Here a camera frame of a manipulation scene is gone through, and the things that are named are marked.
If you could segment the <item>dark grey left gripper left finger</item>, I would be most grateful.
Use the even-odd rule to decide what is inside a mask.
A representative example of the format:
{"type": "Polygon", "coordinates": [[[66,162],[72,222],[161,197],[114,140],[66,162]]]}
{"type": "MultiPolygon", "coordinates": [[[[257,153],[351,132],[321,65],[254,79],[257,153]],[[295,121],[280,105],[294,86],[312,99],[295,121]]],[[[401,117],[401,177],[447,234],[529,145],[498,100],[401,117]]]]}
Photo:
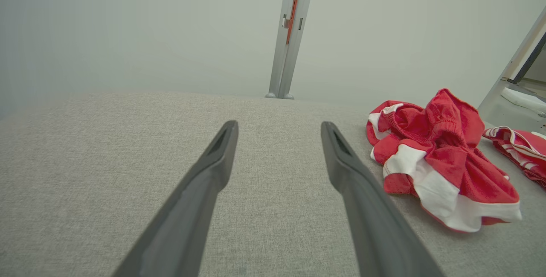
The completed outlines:
{"type": "Polygon", "coordinates": [[[113,275],[197,277],[218,194],[229,182],[238,122],[227,121],[156,213],[113,275]]]}

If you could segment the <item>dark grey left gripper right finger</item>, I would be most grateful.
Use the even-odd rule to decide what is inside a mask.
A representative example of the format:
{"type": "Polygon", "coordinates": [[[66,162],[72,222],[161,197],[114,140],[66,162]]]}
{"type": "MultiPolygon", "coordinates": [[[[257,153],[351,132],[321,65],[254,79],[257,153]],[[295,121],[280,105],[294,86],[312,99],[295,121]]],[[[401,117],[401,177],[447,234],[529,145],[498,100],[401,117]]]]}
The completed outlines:
{"type": "Polygon", "coordinates": [[[333,122],[320,126],[331,184],[343,197],[363,277],[442,277],[444,273],[374,174],[333,122]]]}

